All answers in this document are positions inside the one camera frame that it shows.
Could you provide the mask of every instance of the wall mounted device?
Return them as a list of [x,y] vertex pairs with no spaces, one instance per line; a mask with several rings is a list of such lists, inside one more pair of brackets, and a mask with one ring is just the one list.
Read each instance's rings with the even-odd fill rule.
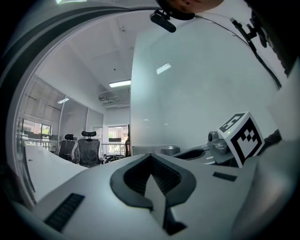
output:
[[165,11],[160,12],[158,9],[156,9],[154,13],[150,15],[150,20],[169,32],[173,33],[176,31],[176,27],[169,22],[170,17],[167,13],[165,14]]
[[107,100],[107,97],[106,96],[99,96],[98,99],[99,99],[100,102],[103,102],[103,101]]

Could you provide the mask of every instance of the black slot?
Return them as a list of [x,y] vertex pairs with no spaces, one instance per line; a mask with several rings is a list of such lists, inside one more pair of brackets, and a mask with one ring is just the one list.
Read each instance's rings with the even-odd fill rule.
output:
[[221,172],[214,172],[214,174],[212,175],[216,178],[221,178],[227,181],[231,181],[234,182],[237,179],[237,176],[233,176],[233,175],[229,175],[229,174],[225,174],[225,173],[221,173]]
[[84,196],[70,194],[69,197],[45,220],[45,223],[58,232],[64,228],[76,209],[83,201]]
[[185,226],[183,223],[175,221],[170,208],[165,209],[163,229],[165,229],[165,231],[169,235],[178,233],[179,231],[185,229],[186,227],[187,226]]
[[205,155],[205,151],[203,149],[195,149],[191,150],[185,153],[182,153],[180,155],[175,156],[175,158],[180,158],[184,160],[193,160],[196,158],[202,158]]

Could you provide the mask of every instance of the glass partition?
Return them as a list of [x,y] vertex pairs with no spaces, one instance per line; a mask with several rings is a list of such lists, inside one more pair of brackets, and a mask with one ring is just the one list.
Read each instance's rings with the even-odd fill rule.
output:
[[276,130],[266,108],[276,91],[249,46],[226,29],[204,19],[172,34],[155,27],[136,39],[131,143],[201,146],[209,131],[244,111],[267,137]]
[[65,95],[33,76],[21,101],[19,118],[25,145],[43,146],[56,152],[58,128]]
[[84,138],[81,132],[86,129],[88,108],[72,99],[66,100],[63,104],[60,120],[60,142],[65,139],[66,134],[73,134],[77,139]]
[[96,136],[93,138],[99,139],[102,142],[103,114],[89,108],[88,118],[86,123],[86,131],[96,131]]

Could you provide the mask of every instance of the black vent grille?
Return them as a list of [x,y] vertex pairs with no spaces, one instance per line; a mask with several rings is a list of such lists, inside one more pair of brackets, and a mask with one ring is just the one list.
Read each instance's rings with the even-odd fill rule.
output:
[[176,187],[181,181],[181,176],[177,171],[159,162],[155,158],[152,158],[151,174],[164,195]]
[[124,181],[129,188],[145,196],[146,184],[150,173],[151,160],[150,158],[146,158],[124,174]]
[[75,213],[83,201],[84,196],[72,193],[67,199],[45,220],[45,223],[60,232],[68,220]]

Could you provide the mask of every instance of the white wall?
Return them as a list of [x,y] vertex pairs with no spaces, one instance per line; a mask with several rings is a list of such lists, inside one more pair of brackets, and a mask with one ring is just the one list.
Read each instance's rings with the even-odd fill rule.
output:
[[[162,36],[160,31],[143,32],[136,41],[133,146],[200,146],[209,131],[242,111],[253,114],[264,137],[276,129],[266,108],[276,85],[244,42],[203,19],[173,34]],[[166,63],[172,67],[157,75],[156,69]]]
[[103,142],[108,142],[108,126],[130,124],[130,107],[108,108],[104,115]]
[[105,109],[98,99],[99,82],[68,44],[49,55],[36,75],[73,100],[99,112]]
[[86,122],[86,131],[92,132],[93,127],[103,127],[103,114],[89,109]]

